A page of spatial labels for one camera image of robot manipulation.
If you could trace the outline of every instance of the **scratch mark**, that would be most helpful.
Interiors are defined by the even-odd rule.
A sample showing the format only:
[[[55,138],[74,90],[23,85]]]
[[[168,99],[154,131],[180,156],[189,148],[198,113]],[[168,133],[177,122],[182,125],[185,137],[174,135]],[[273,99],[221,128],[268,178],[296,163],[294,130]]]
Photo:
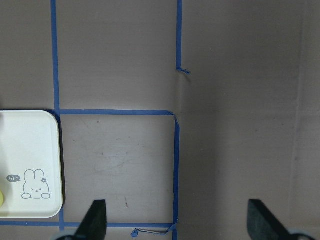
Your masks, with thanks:
[[[83,124],[86,126],[86,128],[87,128],[87,129],[90,129],[90,127],[88,126],[88,124],[87,124],[81,117],[79,117],[79,118],[80,118],[81,122],[83,122]]]
[[[131,159],[126,159],[126,157],[124,157],[123,161],[116,166],[102,168],[101,166],[96,165],[94,167],[94,173],[98,174],[98,173],[103,173],[105,171],[110,171],[112,169],[122,168],[125,164],[129,163],[130,161],[131,161]]]
[[[128,200],[127,200],[127,197],[126,197],[126,196],[124,196],[124,200],[125,200],[125,205],[126,205],[126,207],[128,208]]]

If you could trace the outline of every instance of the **cardboard surface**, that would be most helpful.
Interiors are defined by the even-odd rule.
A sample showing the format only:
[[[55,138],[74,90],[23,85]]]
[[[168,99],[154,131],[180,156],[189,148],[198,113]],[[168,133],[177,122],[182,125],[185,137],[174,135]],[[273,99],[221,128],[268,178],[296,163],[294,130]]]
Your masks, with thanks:
[[[62,116],[66,222],[106,199],[109,223],[171,223],[172,116]]]
[[[14,240],[47,240],[59,231],[58,227],[43,226],[1,226],[0,229],[2,239]]]
[[[52,109],[50,2],[2,1],[0,9],[0,107]],[[320,4],[184,0],[189,76],[175,71],[176,10],[169,0],[57,1],[61,108],[178,115],[180,239],[248,240],[249,198],[263,200],[286,227],[320,238]],[[62,118],[66,184],[76,190],[72,172],[89,163],[68,165],[84,151],[71,136],[97,148],[103,141],[85,139],[87,127],[70,118]],[[66,213],[80,218],[68,202]],[[25,231],[7,228],[0,227],[9,239]]]

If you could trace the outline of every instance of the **blue tape line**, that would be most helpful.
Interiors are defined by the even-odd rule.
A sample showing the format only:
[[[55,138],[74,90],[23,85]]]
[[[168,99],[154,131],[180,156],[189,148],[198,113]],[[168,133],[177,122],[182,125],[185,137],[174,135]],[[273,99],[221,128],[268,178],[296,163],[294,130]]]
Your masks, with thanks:
[[[63,207],[59,212],[59,229],[60,229],[60,232],[65,230],[65,211]]]
[[[63,226],[69,228],[79,227],[80,222],[63,222]],[[108,223],[108,228],[159,228],[167,229],[170,228],[172,223]],[[0,226],[25,226],[25,227],[60,227],[59,222],[48,222],[48,221],[0,221]]]
[[[179,158],[180,158],[180,126],[177,117],[174,118],[174,162],[173,162],[173,224],[179,220]]]
[[[172,240],[178,240],[178,230],[175,229],[172,232]]]
[[[59,227],[60,223],[54,221],[0,221],[0,226]]]
[[[190,72],[181,68],[182,62],[182,1],[177,0],[176,3],[176,46],[175,46],[175,69],[187,75]]]
[[[172,232],[176,230],[176,225],[175,224],[172,224],[171,227],[166,230],[166,231],[159,231],[159,230],[148,230],[148,229],[139,229],[139,228],[136,228],[135,230],[133,230],[133,232],[131,233],[131,237],[132,238],[136,238],[138,237],[138,234],[139,233],[146,233],[146,234],[154,234],[154,235],[162,235],[162,236],[165,236],[167,235],[168,233]]]
[[[51,35],[52,35],[52,64],[53,64],[53,91],[54,111],[60,114],[59,95],[59,67],[58,67],[58,35],[57,35],[57,8],[56,0],[51,0]]]
[[[80,222],[65,222],[64,226],[69,228],[79,227]],[[172,226],[172,223],[112,223],[108,222],[108,228],[161,228],[167,229]]]
[[[112,109],[61,109],[61,115],[137,115],[137,116],[174,116],[166,110],[112,110]]]

